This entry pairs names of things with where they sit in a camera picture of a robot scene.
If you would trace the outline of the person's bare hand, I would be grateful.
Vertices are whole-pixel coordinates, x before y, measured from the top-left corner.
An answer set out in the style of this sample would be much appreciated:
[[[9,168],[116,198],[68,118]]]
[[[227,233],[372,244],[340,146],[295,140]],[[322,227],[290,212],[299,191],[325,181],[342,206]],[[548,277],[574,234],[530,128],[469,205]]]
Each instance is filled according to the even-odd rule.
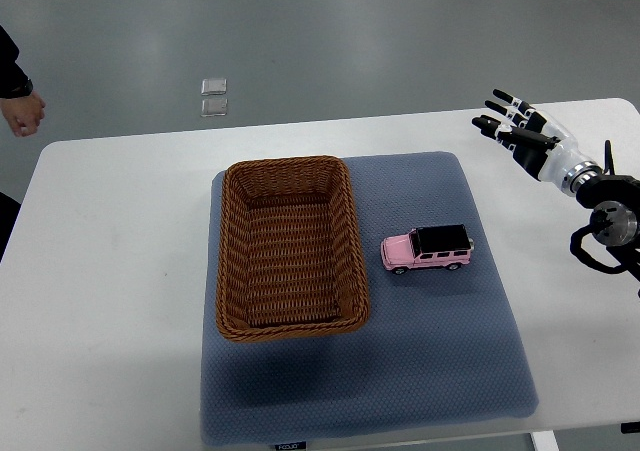
[[[46,103],[33,91],[29,96],[2,99],[1,112],[16,137],[28,137],[37,133],[45,118]]]

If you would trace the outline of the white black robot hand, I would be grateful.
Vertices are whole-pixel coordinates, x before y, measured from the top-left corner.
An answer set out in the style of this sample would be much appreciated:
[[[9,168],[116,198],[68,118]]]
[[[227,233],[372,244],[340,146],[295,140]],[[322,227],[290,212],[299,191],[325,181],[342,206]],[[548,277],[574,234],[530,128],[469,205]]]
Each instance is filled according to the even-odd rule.
[[[472,124],[507,149],[535,180],[552,183],[573,196],[583,182],[603,173],[560,122],[505,91],[495,89],[493,95],[496,100],[487,100],[485,106],[500,116],[483,114],[473,118]]]

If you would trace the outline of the person's black sleeve forearm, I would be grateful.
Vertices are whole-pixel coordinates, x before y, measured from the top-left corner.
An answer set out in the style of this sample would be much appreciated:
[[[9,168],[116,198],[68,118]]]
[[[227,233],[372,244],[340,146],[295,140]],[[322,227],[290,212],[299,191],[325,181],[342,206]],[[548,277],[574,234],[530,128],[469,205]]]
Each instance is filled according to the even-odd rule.
[[[31,79],[18,65],[19,48],[7,33],[0,28],[1,39],[1,98],[17,99],[30,96],[33,92]]]

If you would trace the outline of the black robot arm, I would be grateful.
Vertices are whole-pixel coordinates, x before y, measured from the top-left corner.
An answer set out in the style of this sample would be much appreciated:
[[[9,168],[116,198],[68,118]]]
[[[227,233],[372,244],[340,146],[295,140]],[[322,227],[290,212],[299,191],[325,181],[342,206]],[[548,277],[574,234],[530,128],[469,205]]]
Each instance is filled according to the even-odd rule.
[[[604,166],[581,170],[571,183],[577,202],[591,211],[588,224],[570,238],[570,252],[585,266],[607,275],[639,277],[639,180],[615,172],[612,144],[604,142]],[[617,261],[607,265],[583,247],[592,236]]]

